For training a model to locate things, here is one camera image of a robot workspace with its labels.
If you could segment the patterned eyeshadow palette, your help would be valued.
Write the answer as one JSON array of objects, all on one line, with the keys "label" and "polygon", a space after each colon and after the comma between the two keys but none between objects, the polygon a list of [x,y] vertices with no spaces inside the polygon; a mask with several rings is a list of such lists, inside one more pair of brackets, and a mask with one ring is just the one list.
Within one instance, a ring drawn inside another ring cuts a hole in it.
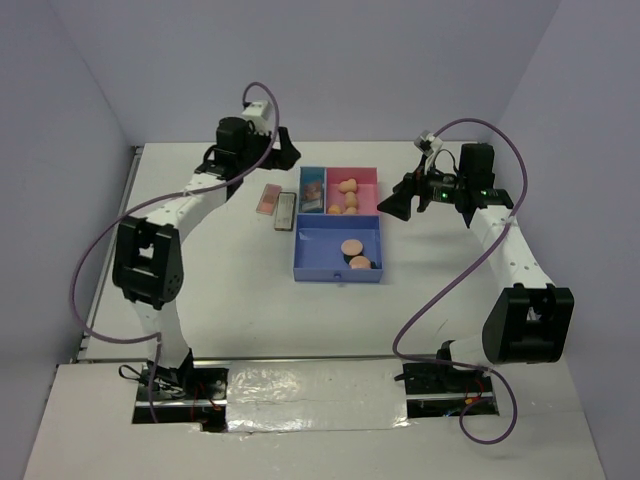
[{"label": "patterned eyeshadow palette", "polygon": [[302,181],[302,201],[312,202],[324,199],[324,179],[321,176],[305,178]]}]

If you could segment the pink blush palette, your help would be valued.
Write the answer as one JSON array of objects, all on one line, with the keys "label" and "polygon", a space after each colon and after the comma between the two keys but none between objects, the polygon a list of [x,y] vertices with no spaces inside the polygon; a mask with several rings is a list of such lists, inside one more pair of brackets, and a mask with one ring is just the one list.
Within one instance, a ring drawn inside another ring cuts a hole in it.
[{"label": "pink blush palette", "polygon": [[277,206],[278,196],[282,191],[280,185],[266,184],[258,202],[256,212],[271,216]]}]

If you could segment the tan gourd-shaped makeup sponge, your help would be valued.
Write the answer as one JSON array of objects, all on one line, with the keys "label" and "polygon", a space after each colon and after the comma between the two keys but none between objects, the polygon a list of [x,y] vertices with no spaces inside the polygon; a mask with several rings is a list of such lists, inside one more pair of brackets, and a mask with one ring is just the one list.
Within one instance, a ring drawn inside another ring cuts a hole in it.
[{"label": "tan gourd-shaped makeup sponge", "polygon": [[358,209],[359,201],[355,192],[349,191],[344,195],[345,209]]}]

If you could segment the pink round powder puff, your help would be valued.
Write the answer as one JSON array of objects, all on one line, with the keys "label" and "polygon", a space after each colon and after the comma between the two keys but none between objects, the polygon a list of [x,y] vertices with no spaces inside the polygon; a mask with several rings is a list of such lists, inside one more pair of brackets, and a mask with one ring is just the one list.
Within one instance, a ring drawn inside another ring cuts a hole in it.
[{"label": "pink round powder puff", "polygon": [[357,239],[347,239],[341,244],[341,252],[346,256],[359,256],[363,250],[362,242]]}]

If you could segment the three-colour compartment organizer tray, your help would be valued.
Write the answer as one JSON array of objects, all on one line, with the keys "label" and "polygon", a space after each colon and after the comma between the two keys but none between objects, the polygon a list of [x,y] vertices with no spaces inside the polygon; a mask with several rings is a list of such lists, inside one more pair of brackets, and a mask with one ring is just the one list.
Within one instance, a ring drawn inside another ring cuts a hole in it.
[{"label": "three-colour compartment organizer tray", "polygon": [[[301,213],[302,181],[321,176],[324,179],[324,211]],[[354,178],[358,184],[357,215],[344,215],[344,195],[338,184]],[[297,282],[378,283],[383,276],[382,232],[378,204],[378,175],[374,167],[319,167],[300,169],[298,217],[295,227],[293,276]],[[327,213],[339,205],[341,215]],[[341,252],[347,239],[360,240],[361,255],[378,264],[379,269],[351,269]]]}]

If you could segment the orange square blush palette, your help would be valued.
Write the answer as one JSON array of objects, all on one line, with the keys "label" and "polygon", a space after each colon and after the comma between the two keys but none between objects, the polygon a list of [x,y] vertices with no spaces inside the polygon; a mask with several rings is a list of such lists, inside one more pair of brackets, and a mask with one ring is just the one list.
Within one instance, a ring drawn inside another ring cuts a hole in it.
[{"label": "orange square blush palette", "polygon": [[301,213],[322,213],[324,211],[324,200],[322,198],[302,199],[300,203]]}]

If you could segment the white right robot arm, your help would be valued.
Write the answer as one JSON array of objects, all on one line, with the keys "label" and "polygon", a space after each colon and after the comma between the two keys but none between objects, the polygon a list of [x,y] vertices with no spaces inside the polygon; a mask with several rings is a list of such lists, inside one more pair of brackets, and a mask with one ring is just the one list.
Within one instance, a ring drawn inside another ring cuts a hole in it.
[{"label": "white right robot arm", "polygon": [[468,381],[471,369],[558,361],[574,296],[569,288],[556,286],[539,266],[517,223],[515,203],[506,190],[495,188],[493,147],[463,145],[451,173],[436,166],[440,141],[422,140],[418,148],[422,153],[418,166],[379,203],[379,212],[407,221],[414,199],[420,211],[432,203],[454,206],[481,244],[479,260],[489,262],[499,288],[480,333],[446,341],[438,350],[437,384],[456,391]]}]

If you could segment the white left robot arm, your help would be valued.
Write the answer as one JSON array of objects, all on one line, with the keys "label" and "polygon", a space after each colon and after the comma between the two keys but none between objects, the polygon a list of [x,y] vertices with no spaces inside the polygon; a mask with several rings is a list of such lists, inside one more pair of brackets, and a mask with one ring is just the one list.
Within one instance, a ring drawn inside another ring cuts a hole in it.
[{"label": "white left robot arm", "polygon": [[173,398],[195,389],[193,354],[183,336],[176,298],[184,283],[181,244],[211,212],[223,206],[242,185],[226,185],[254,164],[265,170],[291,169],[301,158],[288,129],[273,137],[255,119],[225,117],[186,191],[143,217],[128,215],[118,225],[112,280],[139,317],[146,335],[158,334],[147,366]]}]

